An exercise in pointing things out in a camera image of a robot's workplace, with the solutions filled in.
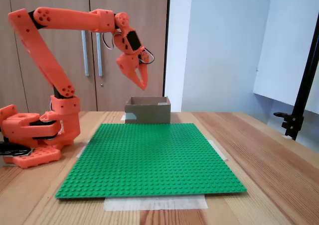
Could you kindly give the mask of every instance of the black clamp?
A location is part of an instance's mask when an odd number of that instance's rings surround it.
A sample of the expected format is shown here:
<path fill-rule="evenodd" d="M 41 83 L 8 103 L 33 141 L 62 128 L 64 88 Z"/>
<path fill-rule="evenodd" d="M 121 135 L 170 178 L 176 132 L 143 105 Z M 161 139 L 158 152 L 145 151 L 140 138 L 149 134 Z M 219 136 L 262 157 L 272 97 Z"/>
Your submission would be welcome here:
<path fill-rule="evenodd" d="M 274 115 L 284 118 L 284 122 L 281 127 L 286 129 L 285 135 L 289 135 L 293 140 L 296 140 L 298 132 L 301 130 L 303 125 L 304 117 L 283 112 L 276 112 Z"/>

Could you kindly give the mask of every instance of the black pole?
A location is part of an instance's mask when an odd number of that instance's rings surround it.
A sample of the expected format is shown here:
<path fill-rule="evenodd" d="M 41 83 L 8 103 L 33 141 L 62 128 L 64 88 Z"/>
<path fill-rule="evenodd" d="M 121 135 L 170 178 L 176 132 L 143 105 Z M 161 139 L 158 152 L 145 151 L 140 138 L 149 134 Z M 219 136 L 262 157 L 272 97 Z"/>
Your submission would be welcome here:
<path fill-rule="evenodd" d="M 285 135 L 289 135 L 296 140 L 298 132 L 304 122 L 304 112 L 309 97 L 309 93 L 314 81 L 316 69 L 319 61 L 319 14 L 314 31 L 313 40 L 310 46 L 308 59 L 304 71 L 303 78 L 299 87 L 298 95 L 296 98 L 295 106 L 292 114 L 283 112 L 274 113 L 275 116 L 284 118 L 282 127 L 286 129 Z"/>
<path fill-rule="evenodd" d="M 292 115 L 303 116 L 319 60 L 319 15 Z"/>

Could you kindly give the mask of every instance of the green lego baseplate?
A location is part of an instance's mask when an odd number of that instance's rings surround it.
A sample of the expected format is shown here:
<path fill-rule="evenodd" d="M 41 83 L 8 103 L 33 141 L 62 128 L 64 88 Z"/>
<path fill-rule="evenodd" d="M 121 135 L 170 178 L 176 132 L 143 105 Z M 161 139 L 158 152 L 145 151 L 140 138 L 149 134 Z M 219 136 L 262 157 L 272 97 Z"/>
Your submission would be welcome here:
<path fill-rule="evenodd" d="M 194 124 L 102 124 L 55 197 L 245 191 Z"/>

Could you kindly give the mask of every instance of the white tape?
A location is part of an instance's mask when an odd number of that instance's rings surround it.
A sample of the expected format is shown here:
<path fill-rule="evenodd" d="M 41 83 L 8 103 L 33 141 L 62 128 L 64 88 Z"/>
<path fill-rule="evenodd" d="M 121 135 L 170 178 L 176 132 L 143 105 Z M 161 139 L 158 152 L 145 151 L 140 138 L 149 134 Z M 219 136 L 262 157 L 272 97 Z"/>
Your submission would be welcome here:
<path fill-rule="evenodd" d="M 292 137 L 290 137 L 289 135 L 283 135 L 283 138 L 292 139 Z"/>
<path fill-rule="evenodd" d="M 213 140 L 209 139 L 208 142 L 210 143 L 210 145 L 214 148 L 214 150 L 217 152 L 217 154 L 219 154 L 219 156 L 224 160 L 227 161 L 228 158 L 223 154 L 223 152 L 220 151 L 220 149 L 217 147 L 217 145 L 214 143 Z"/>
<path fill-rule="evenodd" d="M 105 211 L 207 209 L 204 195 L 106 198 Z"/>
<path fill-rule="evenodd" d="M 78 153 L 78 155 L 76 156 L 77 158 L 80 158 L 83 151 L 85 150 L 86 146 L 88 146 L 89 142 L 90 142 L 91 139 L 89 139 L 85 144 L 84 146 L 82 147 L 81 151 Z"/>
<path fill-rule="evenodd" d="M 125 119 L 136 119 L 133 113 L 125 113 Z"/>

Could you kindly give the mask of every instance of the cardboard box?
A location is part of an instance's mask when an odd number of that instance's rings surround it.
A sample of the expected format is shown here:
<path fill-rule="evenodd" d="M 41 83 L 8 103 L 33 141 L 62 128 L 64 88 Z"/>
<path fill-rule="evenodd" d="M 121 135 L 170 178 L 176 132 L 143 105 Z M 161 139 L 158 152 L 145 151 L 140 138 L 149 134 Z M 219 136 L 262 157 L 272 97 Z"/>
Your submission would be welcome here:
<path fill-rule="evenodd" d="M 125 104 L 125 123 L 170 123 L 168 97 L 131 97 Z"/>

